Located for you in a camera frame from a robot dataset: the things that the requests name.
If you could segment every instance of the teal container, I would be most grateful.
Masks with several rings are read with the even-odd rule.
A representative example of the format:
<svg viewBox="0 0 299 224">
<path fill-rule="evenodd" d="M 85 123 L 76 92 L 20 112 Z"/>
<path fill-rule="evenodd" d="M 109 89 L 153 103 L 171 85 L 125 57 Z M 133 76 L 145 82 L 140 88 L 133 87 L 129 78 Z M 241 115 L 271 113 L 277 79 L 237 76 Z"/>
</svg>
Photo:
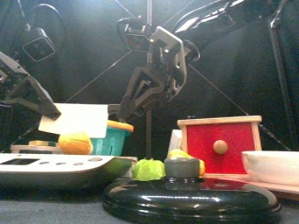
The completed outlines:
<svg viewBox="0 0 299 224">
<path fill-rule="evenodd" d="M 133 128 L 129 124 L 108 121 L 107 136 L 104 138 L 91 138 L 93 151 L 91 155 L 121 156 L 127 136 Z"/>
</svg>

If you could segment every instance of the lid knob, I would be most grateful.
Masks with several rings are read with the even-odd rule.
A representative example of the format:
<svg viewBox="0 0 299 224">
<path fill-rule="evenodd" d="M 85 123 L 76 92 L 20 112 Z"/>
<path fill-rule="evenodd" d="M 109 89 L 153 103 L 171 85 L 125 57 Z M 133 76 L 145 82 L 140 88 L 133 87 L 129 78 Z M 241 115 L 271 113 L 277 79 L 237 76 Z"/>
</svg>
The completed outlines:
<svg viewBox="0 0 299 224">
<path fill-rule="evenodd" d="M 193 157 L 172 157 L 164 160 L 167 178 L 196 179 L 199 177 L 200 161 Z"/>
</svg>

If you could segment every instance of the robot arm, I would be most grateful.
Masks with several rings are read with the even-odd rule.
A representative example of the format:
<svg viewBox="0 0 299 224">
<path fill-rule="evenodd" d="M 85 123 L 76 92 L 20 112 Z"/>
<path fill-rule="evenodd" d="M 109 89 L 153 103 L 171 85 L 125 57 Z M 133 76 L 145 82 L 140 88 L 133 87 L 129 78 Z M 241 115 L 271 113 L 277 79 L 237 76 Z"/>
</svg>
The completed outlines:
<svg viewBox="0 0 299 224">
<path fill-rule="evenodd" d="M 181 40 L 157 27 L 148 43 L 152 63 L 135 69 L 116 115 L 120 122 L 160 108 L 179 94 L 185 82 Z"/>
<path fill-rule="evenodd" d="M 6 104 L 20 104 L 56 120 L 61 115 L 37 80 L 18 63 L 0 52 L 0 97 Z"/>
<path fill-rule="evenodd" d="M 119 33 L 119 25 L 125 23 L 121 39 L 131 50 L 148 51 L 152 61 L 133 72 L 116 113 L 119 121 L 127 122 L 169 102 L 185 82 L 185 61 L 196 60 L 204 47 L 225 34 L 273 15 L 279 3 L 285 1 L 217 0 L 189 12 L 172 32 L 157 27 L 152 36 L 140 18 L 121 19 L 117 23 Z M 211 13 L 203 17 L 203 11 Z"/>
</svg>

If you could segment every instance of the white card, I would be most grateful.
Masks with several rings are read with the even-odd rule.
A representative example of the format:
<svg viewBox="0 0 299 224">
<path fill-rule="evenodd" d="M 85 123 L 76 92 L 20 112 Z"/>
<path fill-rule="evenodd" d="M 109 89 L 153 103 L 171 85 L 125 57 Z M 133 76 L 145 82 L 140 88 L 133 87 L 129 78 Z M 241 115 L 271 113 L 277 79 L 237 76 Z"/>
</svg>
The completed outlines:
<svg viewBox="0 0 299 224">
<path fill-rule="evenodd" d="M 53 121 L 42 116 L 40 131 L 71 134 L 85 131 L 88 137 L 104 138 L 108 126 L 108 105 L 54 103 L 60 117 Z"/>
</svg>

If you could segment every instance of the white scale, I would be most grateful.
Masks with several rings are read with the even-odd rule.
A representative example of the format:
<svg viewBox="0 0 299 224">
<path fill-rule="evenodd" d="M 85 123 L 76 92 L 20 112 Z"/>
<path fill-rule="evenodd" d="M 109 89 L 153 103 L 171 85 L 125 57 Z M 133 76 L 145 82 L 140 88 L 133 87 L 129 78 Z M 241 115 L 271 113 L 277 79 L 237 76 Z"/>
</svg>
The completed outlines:
<svg viewBox="0 0 299 224">
<path fill-rule="evenodd" d="M 132 158 L 54 154 L 0 154 L 0 188 L 81 190 L 121 177 Z"/>
</svg>

